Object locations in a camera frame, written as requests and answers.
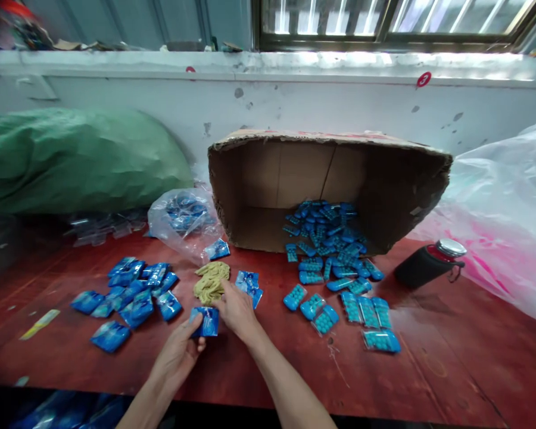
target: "human hand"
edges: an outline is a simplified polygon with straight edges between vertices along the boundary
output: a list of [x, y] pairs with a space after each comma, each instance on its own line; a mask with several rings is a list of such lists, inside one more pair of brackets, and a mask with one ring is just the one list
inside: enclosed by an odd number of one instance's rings
[[187, 319], [173, 331], [157, 356], [150, 380], [166, 387], [173, 394], [176, 392], [207, 345], [204, 337], [200, 337], [198, 341], [191, 339], [191, 335], [201, 323], [202, 314], [199, 313], [192, 323]]
[[225, 290], [222, 299], [214, 301], [213, 307], [218, 308], [220, 317], [244, 344], [250, 346], [258, 338], [262, 327], [260, 326], [254, 308], [252, 298], [234, 286], [228, 280], [220, 281]]

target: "green bag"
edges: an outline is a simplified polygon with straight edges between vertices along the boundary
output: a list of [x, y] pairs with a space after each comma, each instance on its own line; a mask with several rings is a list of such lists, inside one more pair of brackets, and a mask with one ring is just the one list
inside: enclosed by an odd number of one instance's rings
[[119, 212], [194, 186], [167, 129], [132, 110], [0, 116], [0, 213]]

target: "wooden table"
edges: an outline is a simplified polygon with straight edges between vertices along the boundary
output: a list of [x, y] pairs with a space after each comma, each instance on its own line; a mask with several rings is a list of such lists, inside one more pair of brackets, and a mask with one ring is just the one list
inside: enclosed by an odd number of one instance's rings
[[[364, 349], [360, 329], [348, 325], [339, 298], [310, 286], [341, 315], [334, 333], [320, 338], [297, 311], [282, 304], [298, 282], [284, 254], [232, 247], [232, 268], [258, 272], [264, 296], [256, 311], [272, 341], [332, 414], [483, 427], [536, 427], [536, 321], [467, 279], [443, 277], [413, 293], [393, 268], [420, 243], [399, 242], [376, 264], [387, 277], [374, 294], [391, 305], [402, 351]], [[180, 277], [174, 293], [184, 307], [172, 323], [158, 311], [115, 354], [89, 342], [104, 322], [70, 308], [83, 290], [106, 293], [107, 272], [124, 256], [169, 262]], [[165, 339], [197, 304], [191, 266], [160, 241], [133, 234], [100, 247], [65, 246], [47, 256], [27, 255], [0, 277], [0, 384], [135, 394]], [[26, 332], [50, 309], [61, 313], [28, 341]], [[120, 320], [118, 315], [112, 319]], [[272, 408], [254, 361], [221, 323], [176, 399]]]

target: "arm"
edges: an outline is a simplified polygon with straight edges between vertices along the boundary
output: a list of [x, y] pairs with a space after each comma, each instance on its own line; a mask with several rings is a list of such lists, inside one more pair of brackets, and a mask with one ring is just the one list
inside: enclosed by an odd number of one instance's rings
[[176, 328], [157, 357], [149, 378], [135, 396], [117, 429], [154, 429], [204, 350], [203, 337], [198, 344], [190, 337], [202, 322], [202, 314], [189, 324]]
[[213, 303], [226, 325], [248, 346], [276, 406], [282, 428], [335, 428], [322, 403], [268, 338], [252, 298], [223, 281], [224, 301]]

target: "cardboard box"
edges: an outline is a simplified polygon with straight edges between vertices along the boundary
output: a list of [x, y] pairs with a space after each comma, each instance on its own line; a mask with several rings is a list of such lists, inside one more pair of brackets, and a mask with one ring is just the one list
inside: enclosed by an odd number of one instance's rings
[[230, 242], [285, 251], [284, 216], [306, 199], [353, 203], [369, 254], [384, 254], [437, 204], [451, 154], [378, 132], [240, 130], [208, 148], [214, 202]]

